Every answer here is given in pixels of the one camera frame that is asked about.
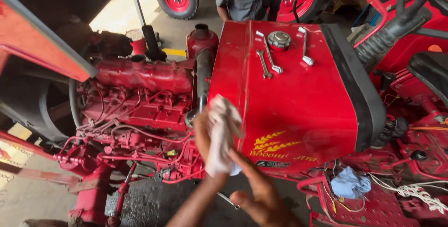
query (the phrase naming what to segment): black seat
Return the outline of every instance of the black seat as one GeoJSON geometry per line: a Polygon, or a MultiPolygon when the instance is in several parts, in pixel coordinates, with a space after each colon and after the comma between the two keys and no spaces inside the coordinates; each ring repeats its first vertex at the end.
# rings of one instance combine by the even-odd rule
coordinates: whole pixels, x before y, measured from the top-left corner
{"type": "Polygon", "coordinates": [[[448,53],[417,53],[409,60],[407,69],[448,107],[448,53]]]}

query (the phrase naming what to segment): garage floor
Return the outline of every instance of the garage floor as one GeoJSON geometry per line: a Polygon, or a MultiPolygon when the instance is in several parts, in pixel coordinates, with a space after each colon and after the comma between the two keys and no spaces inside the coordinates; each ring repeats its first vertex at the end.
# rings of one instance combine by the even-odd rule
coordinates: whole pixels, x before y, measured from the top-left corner
{"type": "MultiPolygon", "coordinates": [[[[200,0],[200,6],[194,19],[188,21],[169,18],[161,12],[156,0],[140,0],[147,23],[160,32],[163,47],[185,49],[185,37],[198,23],[205,23],[218,35],[222,21],[219,18],[215,0],[200,0]]],[[[322,16],[325,22],[341,21],[333,16],[322,16]]],[[[93,30],[109,30],[125,33],[140,27],[132,0],[113,0],[91,23],[93,30]]],[[[27,158],[23,153],[14,151],[12,160],[25,163],[27,168],[63,173],[56,162],[40,156],[27,158]]],[[[303,225],[309,225],[309,212],[305,195],[300,193],[294,182],[275,180],[285,204],[293,210],[303,225]]],[[[167,185],[153,181],[139,181],[131,184],[126,197],[122,225],[123,227],[164,226],[176,212],[182,202],[195,188],[193,181],[167,185]]],[[[16,227],[25,219],[47,218],[67,220],[67,212],[75,206],[76,196],[67,194],[63,186],[16,177],[11,182],[0,175],[0,225],[16,227]]],[[[222,193],[229,196],[233,191],[250,191],[243,175],[232,177],[222,193]]],[[[117,194],[110,196],[106,214],[112,213],[117,194]]],[[[317,206],[317,200],[311,200],[317,206]]],[[[242,210],[236,211],[228,202],[216,196],[204,226],[257,226],[242,210]]]]}

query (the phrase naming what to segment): fuel tank cap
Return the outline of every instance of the fuel tank cap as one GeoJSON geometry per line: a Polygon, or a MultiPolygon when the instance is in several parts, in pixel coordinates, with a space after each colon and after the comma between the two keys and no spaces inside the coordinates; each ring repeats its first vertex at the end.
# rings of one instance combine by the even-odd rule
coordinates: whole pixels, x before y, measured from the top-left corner
{"type": "Polygon", "coordinates": [[[284,51],[291,43],[291,36],[282,31],[274,31],[267,36],[267,42],[272,48],[284,51]]]}

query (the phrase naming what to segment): rag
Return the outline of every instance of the rag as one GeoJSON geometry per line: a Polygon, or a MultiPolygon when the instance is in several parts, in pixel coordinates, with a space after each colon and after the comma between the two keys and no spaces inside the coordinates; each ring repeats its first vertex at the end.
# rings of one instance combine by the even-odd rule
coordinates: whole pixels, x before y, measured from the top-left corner
{"type": "Polygon", "coordinates": [[[357,199],[370,191],[371,182],[367,176],[356,175],[351,167],[345,168],[331,181],[333,193],[349,199],[357,199]]]}
{"type": "Polygon", "coordinates": [[[241,172],[228,151],[233,146],[233,136],[243,138],[242,119],[237,108],[221,95],[215,96],[209,104],[210,150],[205,171],[213,177],[216,173],[237,175],[241,172]]]}

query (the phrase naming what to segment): white cloth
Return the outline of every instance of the white cloth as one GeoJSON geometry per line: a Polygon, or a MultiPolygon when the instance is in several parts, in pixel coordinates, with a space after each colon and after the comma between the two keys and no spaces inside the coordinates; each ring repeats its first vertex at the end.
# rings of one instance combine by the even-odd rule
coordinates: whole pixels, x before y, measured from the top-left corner
{"type": "Polygon", "coordinates": [[[237,108],[221,95],[211,100],[208,115],[211,144],[205,171],[211,177],[216,173],[237,175],[241,167],[230,159],[228,151],[233,145],[233,135],[237,138],[244,137],[240,130],[241,116],[237,108]]]}

